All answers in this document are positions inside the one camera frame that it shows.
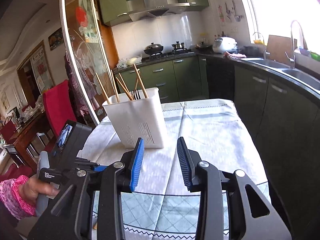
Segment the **left hand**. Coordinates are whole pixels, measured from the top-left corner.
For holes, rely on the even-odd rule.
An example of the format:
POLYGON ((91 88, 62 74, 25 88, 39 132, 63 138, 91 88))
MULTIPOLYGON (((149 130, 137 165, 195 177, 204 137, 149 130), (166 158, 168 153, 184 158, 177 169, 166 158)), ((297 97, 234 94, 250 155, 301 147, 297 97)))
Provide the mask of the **left hand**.
POLYGON ((39 180, 37 176, 34 175, 24 184, 18 186, 18 192, 25 202, 35 206, 39 194, 55 197, 60 190, 47 182, 39 180))

